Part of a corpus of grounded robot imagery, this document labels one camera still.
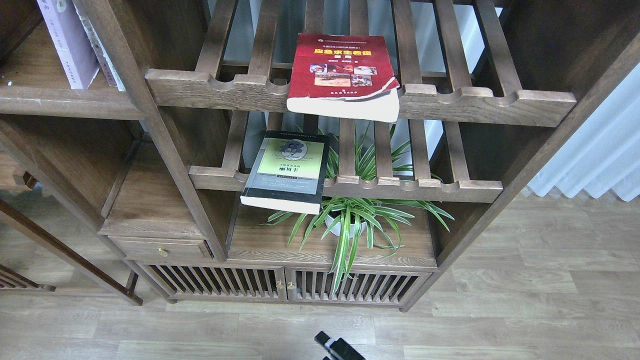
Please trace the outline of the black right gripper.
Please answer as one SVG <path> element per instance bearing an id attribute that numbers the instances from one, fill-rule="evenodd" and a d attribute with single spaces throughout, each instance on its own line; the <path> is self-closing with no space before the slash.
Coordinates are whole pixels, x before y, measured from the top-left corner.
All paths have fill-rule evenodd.
<path id="1" fill-rule="evenodd" d="M 314 340 L 329 353 L 325 360 L 365 360 L 366 358 L 343 338 L 331 338 L 326 332 L 318 332 Z"/>

